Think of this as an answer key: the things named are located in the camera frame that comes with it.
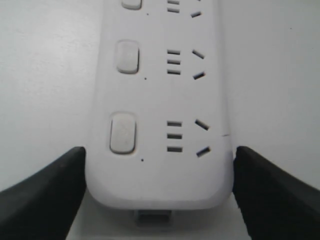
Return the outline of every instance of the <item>switch button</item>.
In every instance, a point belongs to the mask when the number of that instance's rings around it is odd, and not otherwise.
[[[116,46],[116,68],[123,74],[135,74],[139,69],[139,47],[134,41],[119,41]]]
[[[141,8],[142,0],[122,0],[122,6],[125,9],[139,10]]]
[[[130,154],[136,145],[136,120],[128,113],[113,116],[110,149],[115,154]]]

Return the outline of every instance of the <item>power strip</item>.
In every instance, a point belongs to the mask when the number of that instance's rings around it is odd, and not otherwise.
[[[218,0],[104,1],[85,170],[101,204],[195,210],[230,195],[218,13]]]

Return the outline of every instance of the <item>white background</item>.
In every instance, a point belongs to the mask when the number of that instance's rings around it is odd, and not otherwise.
[[[102,4],[0,0],[0,190],[86,145]],[[320,189],[320,1],[223,0],[220,10],[233,147]],[[166,231],[127,215],[86,195],[69,238],[249,239],[233,198],[179,213]]]

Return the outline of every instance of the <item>white power strip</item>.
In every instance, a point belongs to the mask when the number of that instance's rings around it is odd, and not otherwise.
[[[218,0],[104,2],[85,170],[101,204],[207,209],[231,193],[218,13]]]

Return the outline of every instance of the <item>power outlet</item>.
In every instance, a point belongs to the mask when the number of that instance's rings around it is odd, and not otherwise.
[[[139,10],[104,4],[89,192],[118,209],[221,204],[232,190],[233,156],[218,0],[144,0]],[[117,51],[119,42],[134,54]],[[117,69],[121,58],[127,74]]]

